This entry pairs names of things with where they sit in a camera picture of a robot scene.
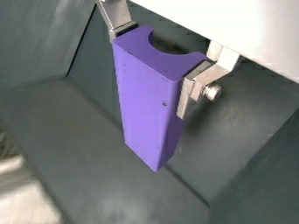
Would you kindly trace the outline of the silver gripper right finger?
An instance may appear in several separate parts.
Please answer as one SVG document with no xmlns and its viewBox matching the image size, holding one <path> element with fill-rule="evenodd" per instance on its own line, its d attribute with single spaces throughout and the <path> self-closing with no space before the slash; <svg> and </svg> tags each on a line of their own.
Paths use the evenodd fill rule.
<svg viewBox="0 0 299 224">
<path fill-rule="evenodd" d="M 207 57 L 209 59 L 183 78 L 180 100 L 176 109 L 176 115 L 182 119 L 186 117 L 190 100 L 197 102 L 202 96 L 213 102 L 218 99 L 222 87 L 215 81 L 234 70 L 241 55 L 225 45 L 211 41 Z"/>
</svg>

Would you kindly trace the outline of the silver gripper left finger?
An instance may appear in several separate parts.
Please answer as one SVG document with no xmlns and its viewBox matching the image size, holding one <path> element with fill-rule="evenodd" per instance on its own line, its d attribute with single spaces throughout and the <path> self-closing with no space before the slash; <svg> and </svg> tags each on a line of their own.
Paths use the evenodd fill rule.
<svg viewBox="0 0 299 224">
<path fill-rule="evenodd" d="M 98 8 L 107 24 L 110 40 L 138 27 L 131 18 L 127 0 L 96 0 Z"/>
</svg>

